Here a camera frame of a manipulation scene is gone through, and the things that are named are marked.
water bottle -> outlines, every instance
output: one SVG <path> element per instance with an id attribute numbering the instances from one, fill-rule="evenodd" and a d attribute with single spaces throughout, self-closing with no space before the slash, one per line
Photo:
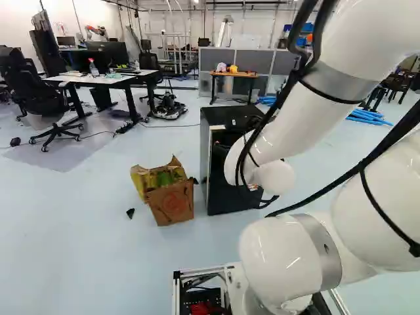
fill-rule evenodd
<path id="1" fill-rule="evenodd" d="M 138 60 L 135 61 L 134 65 L 136 67 L 136 71 L 140 71 L 140 62 L 138 62 Z"/>
<path id="2" fill-rule="evenodd" d="M 95 64 L 93 63 L 93 58 L 89 58 L 89 61 L 91 62 L 91 64 L 89 64 L 89 69 L 91 70 L 92 76 L 93 77 L 98 77 L 99 76 L 99 70 L 95 66 Z"/>

open cardboard box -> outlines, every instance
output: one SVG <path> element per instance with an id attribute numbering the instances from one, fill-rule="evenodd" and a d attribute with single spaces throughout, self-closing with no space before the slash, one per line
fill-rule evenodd
<path id="1" fill-rule="evenodd" d="M 194 180 L 187 178 L 175 156 L 167 165 L 153 169 L 135 165 L 130 174 L 140 198 L 150 206 L 158 226 L 194 218 Z"/>

ceiling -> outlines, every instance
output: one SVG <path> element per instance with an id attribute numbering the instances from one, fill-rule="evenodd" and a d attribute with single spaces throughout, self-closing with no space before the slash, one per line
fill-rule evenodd
<path id="1" fill-rule="evenodd" d="M 103 0 L 109 3 L 116 3 L 128 6 L 132 9 L 139 10 L 155 10 L 162 11 L 168 10 L 167 0 Z M 206 9 L 224 9 L 224 10 L 243 10 L 245 7 L 247 10 L 275 10 L 278 6 L 280 10 L 294 9 L 295 6 L 299 7 L 300 0 L 178 0 L 182 10 L 202 10 L 207 3 Z M 174 11 L 179 10 L 176 0 L 169 0 L 172 9 Z"/>

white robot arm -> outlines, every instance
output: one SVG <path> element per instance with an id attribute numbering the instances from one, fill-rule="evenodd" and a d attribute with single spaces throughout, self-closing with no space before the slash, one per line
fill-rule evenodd
<path id="1" fill-rule="evenodd" d="M 398 12 L 396 5 L 341 1 L 325 29 L 320 59 L 252 143 L 243 163 L 246 183 L 277 195 L 290 189 L 293 169 L 281 159 L 317 143 L 405 57 L 420 51 L 414 40 L 420 2 L 398 1 Z M 238 183 L 243 147 L 239 139 L 226 158 L 230 184 Z M 313 293 L 372 277 L 378 270 L 420 270 L 419 175 L 416 132 L 348 180 L 332 212 L 280 215 L 249 225 L 240 238 L 248 294 L 269 313 L 296 314 Z"/>

floor mat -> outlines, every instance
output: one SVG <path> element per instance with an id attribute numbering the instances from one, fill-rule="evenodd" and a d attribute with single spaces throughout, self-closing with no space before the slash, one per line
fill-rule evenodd
<path id="1" fill-rule="evenodd" d="M 81 132 L 81 137 L 93 135 L 101 131 L 114 132 L 120 125 L 121 122 L 118 120 L 106 119 L 103 117 L 88 117 L 88 119 L 84 121 L 85 129 Z M 74 139 L 55 140 L 48 145 L 49 151 L 46 153 L 41 152 L 42 142 L 39 142 L 39 144 L 35 146 L 25 145 L 15 147 L 4 153 L 3 156 L 12 159 L 13 161 L 19 161 L 65 173 L 71 171 L 96 151 L 103 148 L 107 143 L 112 141 L 112 139 L 111 133 L 102 133 L 85 138 L 80 142 L 77 142 Z M 22 139 L 22 143 L 27 143 L 26 139 Z"/>

